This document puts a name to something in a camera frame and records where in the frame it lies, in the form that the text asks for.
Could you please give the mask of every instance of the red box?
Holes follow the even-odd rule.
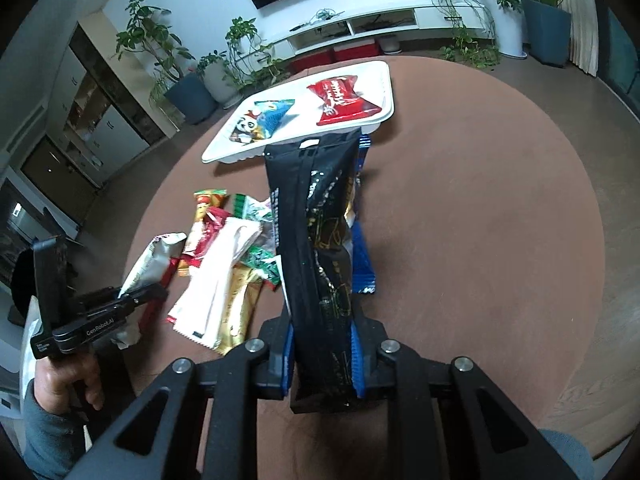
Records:
[[[289,67],[297,73],[315,66],[331,65],[334,62],[334,51],[329,49],[294,59],[289,63]]]
[[[360,59],[361,57],[374,57],[379,56],[380,54],[380,46],[373,38],[334,47],[336,61]]]

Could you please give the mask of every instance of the metal screw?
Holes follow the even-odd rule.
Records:
[[[400,343],[395,339],[387,339],[380,343],[380,348],[387,354],[393,354],[400,349]]]
[[[458,357],[453,361],[453,365],[461,372],[468,372],[474,367],[474,362],[468,357]]]
[[[258,339],[258,338],[249,339],[249,341],[244,343],[244,347],[249,352],[257,352],[257,351],[262,350],[264,348],[264,341],[262,339]]]
[[[181,357],[180,359],[176,359],[174,364],[171,365],[171,368],[174,369],[174,372],[177,374],[183,374],[191,368],[191,361]]]

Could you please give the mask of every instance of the green candy wrapper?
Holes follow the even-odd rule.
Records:
[[[262,233],[240,258],[240,262],[257,270],[271,288],[276,288],[280,283],[280,274],[278,266],[273,261],[276,248],[273,240],[271,200],[259,202],[248,195],[237,193],[234,196],[234,216],[262,224]]]

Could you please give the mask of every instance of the table surface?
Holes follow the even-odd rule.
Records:
[[[604,238],[588,176],[558,127],[510,86],[442,60],[382,59],[396,111],[372,134],[362,176],[361,221],[377,275],[364,312],[423,357],[470,356],[539,422],[581,364],[602,306]],[[188,231],[194,191],[268,196],[261,157],[201,163],[225,120],[158,189],[127,272],[153,236]],[[163,322],[187,283],[174,279],[162,314],[126,351],[136,390],[177,357],[216,356]],[[251,334],[281,307],[281,292],[264,288]],[[382,478],[385,449],[382,408],[294,416],[287,402],[258,407],[263,479]]]

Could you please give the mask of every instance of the yellow snack wrapper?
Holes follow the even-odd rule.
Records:
[[[226,355],[233,347],[244,342],[263,281],[258,271],[251,267],[243,264],[234,267],[226,310],[218,332],[218,344],[214,347],[219,354]]]
[[[193,218],[193,225],[191,231],[187,236],[187,241],[184,243],[184,252],[189,253],[195,250],[203,233],[203,218],[207,213],[209,207],[220,207],[228,196],[226,189],[203,189],[196,191],[193,194],[196,199],[196,214]],[[178,263],[178,276],[189,275],[189,263],[186,260],[181,259]]]

